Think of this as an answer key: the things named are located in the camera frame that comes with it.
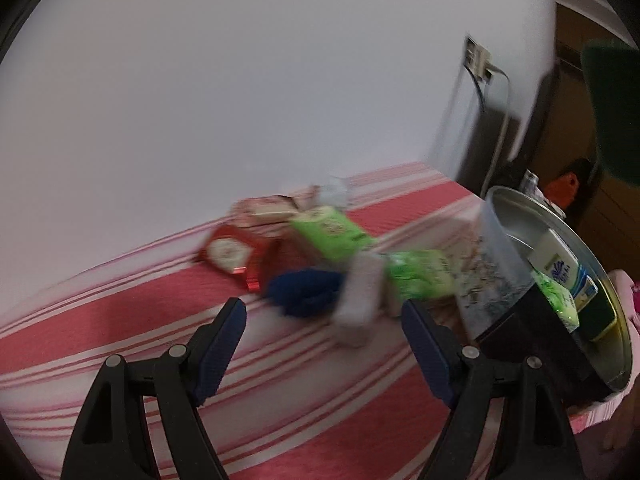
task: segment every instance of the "blue cloth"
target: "blue cloth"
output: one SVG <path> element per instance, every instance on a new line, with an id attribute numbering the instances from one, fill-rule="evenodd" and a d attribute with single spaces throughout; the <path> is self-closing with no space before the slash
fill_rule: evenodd
<path id="1" fill-rule="evenodd" d="M 267 297 L 283 307 L 285 316 L 317 316 L 335 303 L 343 281 L 340 272 L 328 270 L 286 272 L 269 282 Z"/>

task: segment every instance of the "metal bolt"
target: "metal bolt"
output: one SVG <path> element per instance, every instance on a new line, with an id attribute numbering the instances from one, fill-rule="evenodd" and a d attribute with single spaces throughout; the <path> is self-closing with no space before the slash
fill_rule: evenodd
<path id="1" fill-rule="evenodd" d="M 462 355 L 468 359 L 477 359 L 480 357 L 480 351 L 475 346 L 465 346 Z"/>
<path id="2" fill-rule="evenodd" d="M 117 354 L 114 355 L 110 355 L 109 357 L 107 357 L 107 360 L 104 362 L 109 368 L 113 368 L 116 367 L 120 364 L 120 361 L 122 361 L 122 357 L 120 357 Z"/>
<path id="3" fill-rule="evenodd" d="M 187 353 L 187 347 L 185 345 L 173 345 L 169 348 L 169 355 L 171 357 L 182 357 Z"/>
<path id="4" fill-rule="evenodd" d="M 539 357 L 532 355 L 531 357 L 527 357 L 527 365 L 534 370 L 537 370 L 538 368 L 542 368 L 542 361 Z"/>

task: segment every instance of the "red and white striped cloth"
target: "red and white striped cloth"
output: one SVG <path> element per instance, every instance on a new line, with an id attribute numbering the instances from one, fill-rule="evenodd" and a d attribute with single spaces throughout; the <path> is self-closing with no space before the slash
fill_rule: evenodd
<path id="1" fill-rule="evenodd" d="M 421 163 L 350 179 L 349 216 L 378 248 L 447 249 L 481 201 Z M 0 318 L 0 412 L 45 479 L 59 478 L 84 397 L 104 359 L 160 355 L 240 296 L 247 327 L 218 394 L 200 409 L 233 480 L 417 477 L 447 416 L 399 324 L 381 317 L 359 350 L 336 346 L 328 321 L 289 319 L 194 255 L 219 219 L 158 240 L 44 290 Z M 439 322 L 459 328 L 455 312 Z M 145 400 L 164 479 L 177 478 L 158 404 Z M 472 478 L 499 424 L 492 406 Z"/>

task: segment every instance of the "green package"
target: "green package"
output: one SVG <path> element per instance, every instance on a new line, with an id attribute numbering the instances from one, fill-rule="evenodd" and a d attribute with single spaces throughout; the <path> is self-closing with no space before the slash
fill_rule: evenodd
<path id="1" fill-rule="evenodd" d="M 573 332 L 578 328 L 580 320 L 578 320 L 574 298 L 569 290 L 535 269 L 531 271 L 531 275 L 566 329 L 569 332 Z"/>
<path id="2" fill-rule="evenodd" d="M 322 256 L 336 264 L 374 241 L 359 225 L 331 206 L 315 207 L 294 216 L 289 222 Z"/>
<path id="3" fill-rule="evenodd" d="M 390 253 L 386 270 L 403 300 L 428 300 L 454 293 L 449 262 L 441 251 Z"/>

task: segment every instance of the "blue gripper pad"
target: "blue gripper pad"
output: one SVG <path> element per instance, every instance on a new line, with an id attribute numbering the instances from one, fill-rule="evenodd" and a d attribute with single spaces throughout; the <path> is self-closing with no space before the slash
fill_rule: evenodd
<path id="1" fill-rule="evenodd" d="M 238 298 L 230 298 L 220 310 L 213 323 L 201 326 L 191 338 L 195 348 L 190 360 L 197 364 L 197 379 L 193 383 L 191 396 L 196 406 L 215 395 L 222 376 L 229 366 L 238 342 L 246 326 L 246 307 Z"/>
<path id="2" fill-rule="evenodd" d="M 461 346 L 453 332 L 436 325 L 426 304 L 415 300 L 402 305 L 401 324 L 431 393 L 450 408 L 455 407 L 463 371 L 458 356 Z"/>

